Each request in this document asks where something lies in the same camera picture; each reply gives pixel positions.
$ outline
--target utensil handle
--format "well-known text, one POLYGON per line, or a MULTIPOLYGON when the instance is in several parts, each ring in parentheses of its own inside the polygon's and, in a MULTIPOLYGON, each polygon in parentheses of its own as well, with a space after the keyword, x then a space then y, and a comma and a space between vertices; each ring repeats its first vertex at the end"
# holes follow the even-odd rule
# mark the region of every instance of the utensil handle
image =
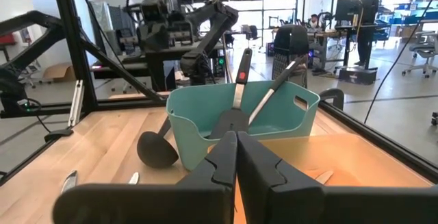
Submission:
POLYGON ((245 49, 242 60, 240 61, 239 71, 235 78, 236 84, 246 84, 248 82, 249 68, 251 67, 251 58, 253 57, 252 49, 245 49))
POLYGON ((280 86, 286 81, 290 74, 295 71, 295 69, 301 64, 301 62, 306 58, 306 56, 301 56, 296 58, 294 61, 290 62, 289 66, 279 75, 275 82, 271 85, 270 89, 273 91, 278 90, 280 86))

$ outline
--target black pants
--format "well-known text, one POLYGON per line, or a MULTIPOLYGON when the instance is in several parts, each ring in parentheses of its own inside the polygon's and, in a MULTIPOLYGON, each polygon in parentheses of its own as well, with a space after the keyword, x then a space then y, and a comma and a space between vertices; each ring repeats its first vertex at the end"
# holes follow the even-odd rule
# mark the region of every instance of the black pants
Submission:
POLYGON ((357 51, 359 53, 359 61, 365 64, 370 60, 372 39, 374 37, 374 28, 361 28, 357 36, 357 51))

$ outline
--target silver knife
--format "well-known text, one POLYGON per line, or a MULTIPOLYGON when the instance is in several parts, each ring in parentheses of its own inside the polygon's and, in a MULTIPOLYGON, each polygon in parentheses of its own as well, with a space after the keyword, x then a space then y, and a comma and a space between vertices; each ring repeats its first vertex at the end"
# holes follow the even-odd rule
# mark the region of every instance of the silver knife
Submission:
POLYGON ((62 186, 61 193, 66 192, 68 189, 75 187, 77 184, 77 171, 73 171, 70 175, 67 176, 64 181, 64 185, 62 186))
POLYGON ((138 172, 135 172, 135 173, 132 175, 131 179, 129 180, 128 184, 137 184, 139 178, 140 178, 140 174, 139 174, 138 172))
POLYGON ((321 174, 320 176, 316 177, 315 180, 320 184, 325 184, 331 178, 332 175, 333 175, 333 171, 327 171, 321 174))

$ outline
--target black spatula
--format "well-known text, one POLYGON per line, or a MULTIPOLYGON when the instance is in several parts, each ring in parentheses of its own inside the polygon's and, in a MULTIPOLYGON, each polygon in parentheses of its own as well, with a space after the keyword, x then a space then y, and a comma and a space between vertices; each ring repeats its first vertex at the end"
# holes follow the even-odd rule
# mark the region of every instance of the black spatula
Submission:
POLYGON ((245 85, 248 82, 252 56, 253 51, 251 49, 245 49, 235 80, 233 107, 220 115, 218 122, 211 131, 209 139, 222 138, 227 131, 248 131, 249 114, 245 114, 240 109, 240 105, 242 103, 245 85))

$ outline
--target basket handle hole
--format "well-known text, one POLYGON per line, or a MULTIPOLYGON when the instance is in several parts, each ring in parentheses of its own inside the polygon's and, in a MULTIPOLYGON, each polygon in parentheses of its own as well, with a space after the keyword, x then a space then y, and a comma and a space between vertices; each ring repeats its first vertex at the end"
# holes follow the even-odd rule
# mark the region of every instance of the basket handle hole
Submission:
POLYGON ((309 109, 309 104, 307 103, 307 101, 303 98, 300 98, 299 96, 295 96, 294 103, 304 111, 307 111, 309 109))

